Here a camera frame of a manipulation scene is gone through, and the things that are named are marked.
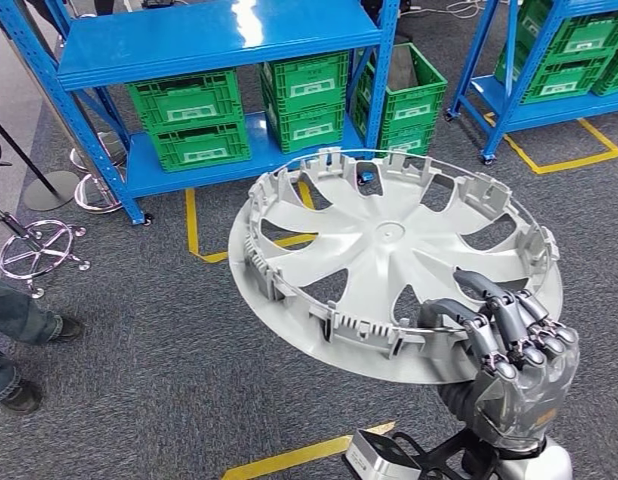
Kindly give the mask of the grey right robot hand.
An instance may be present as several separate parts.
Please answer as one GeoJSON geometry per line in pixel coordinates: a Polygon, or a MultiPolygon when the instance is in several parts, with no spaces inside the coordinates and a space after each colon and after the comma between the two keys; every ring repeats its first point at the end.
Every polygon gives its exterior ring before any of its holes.
{"type": "Polygon", "coordinates": [[[554,319],[528,289],[504,289],[475,271],[457,270],[454,277],[478,294],[480,309],[450,298],[427,300],[418,322],[455,321],[467,335],[477,372],[471,381],[440,386],[440,398],[495,448],[522,453],[542,446],[578,366],[578,332],[554,319]]]}

